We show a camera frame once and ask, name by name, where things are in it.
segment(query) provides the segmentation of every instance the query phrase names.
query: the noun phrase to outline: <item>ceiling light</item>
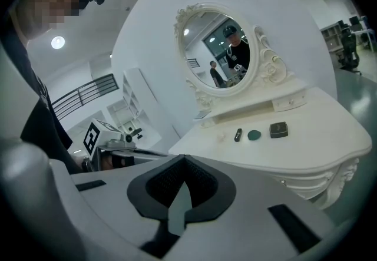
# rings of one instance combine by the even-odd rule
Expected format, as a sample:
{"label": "ceiling light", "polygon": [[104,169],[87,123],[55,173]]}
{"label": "ceiling light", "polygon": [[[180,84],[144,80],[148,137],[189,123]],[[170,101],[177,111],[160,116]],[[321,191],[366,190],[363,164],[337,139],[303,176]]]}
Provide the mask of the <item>ceiling light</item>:
{"label": "ceiling light", "polygon": [[51,41],[52,48],[59,49],[62,48],[65,44],[65,40],[61,36],[57,36]]}

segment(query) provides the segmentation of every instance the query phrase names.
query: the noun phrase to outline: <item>mirror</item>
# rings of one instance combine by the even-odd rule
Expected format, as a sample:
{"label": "mirror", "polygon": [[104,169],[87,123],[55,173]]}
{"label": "mirror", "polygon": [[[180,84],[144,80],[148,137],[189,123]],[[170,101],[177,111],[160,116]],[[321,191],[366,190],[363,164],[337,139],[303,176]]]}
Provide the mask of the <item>mirror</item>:
{"label": "mirror", "polygon": [[203,83],[229,88],[244,78],[250,62],[249,43],[232,18],[214,11],[198,12],[182,32],[187,65]]}

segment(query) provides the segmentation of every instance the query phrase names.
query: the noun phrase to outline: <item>green round object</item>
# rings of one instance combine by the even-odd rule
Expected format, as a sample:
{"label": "green round object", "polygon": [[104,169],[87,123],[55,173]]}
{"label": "green round object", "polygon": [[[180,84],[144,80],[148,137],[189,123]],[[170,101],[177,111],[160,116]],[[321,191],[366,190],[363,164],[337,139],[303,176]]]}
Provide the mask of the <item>green round object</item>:
{"label": "green round object", "polygon": [[262,134],[258,130],[252,130],[249,133],[247,133],[247,138],[250,141],[256,141],[258,138],[260,138]]}

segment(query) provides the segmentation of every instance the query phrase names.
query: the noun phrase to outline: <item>black t-shirt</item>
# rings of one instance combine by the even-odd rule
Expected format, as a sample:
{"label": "black t-shirt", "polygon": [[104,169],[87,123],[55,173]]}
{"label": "black t-shirt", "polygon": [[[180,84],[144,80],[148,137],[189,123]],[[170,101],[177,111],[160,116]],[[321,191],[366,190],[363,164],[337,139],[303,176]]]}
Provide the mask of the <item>black t-shirt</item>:
{"label": "black t-shirt", "polygon": [[217,80],[217,82],[219,83],[219,86],[221,86],[224,83],[224,80],[221,77],[221,75],[213,67],[211,67],[210,73],[211,73],[212,78],[215,78]]}
{"label": "black t-shirt", "polygon": [[242,65],[245,69],[249,68],[250,49],[248,43],[241,40],[236,47],[229,47],[226,52],[226,61],[229,68],[234,68],[237,64]]}
{"label": "black t-shirt", "polygon": [[1,41],[14,66],[39,95],[39,100],[22,130],[21,139],[44,150],[49,158],[63,161],[70,174],[82,173],[81,168],[67,152],[72,141],[55,115],[46,86],[31,68],[27,51],[19,40],[10,18],[2,25]]}

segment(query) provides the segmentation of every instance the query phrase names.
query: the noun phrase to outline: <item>black office chair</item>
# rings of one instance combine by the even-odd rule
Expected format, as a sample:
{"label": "black office chair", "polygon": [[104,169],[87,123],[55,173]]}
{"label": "black office chair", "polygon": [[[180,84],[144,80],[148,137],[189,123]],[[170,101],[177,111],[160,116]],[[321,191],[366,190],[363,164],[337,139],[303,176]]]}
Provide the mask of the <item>black office chair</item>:
{"label": "black office chair", "polygon": [[351,33],[347,24],[345,28],[342,29],[342,37],[340,39],[344,47],[344,59],[340,59],[339,62],[342,64],[341,69],[353,72],[354,74],[361,74],[360,71],[355,70],[359,66],[360,57],[356,51],[356,35]]}

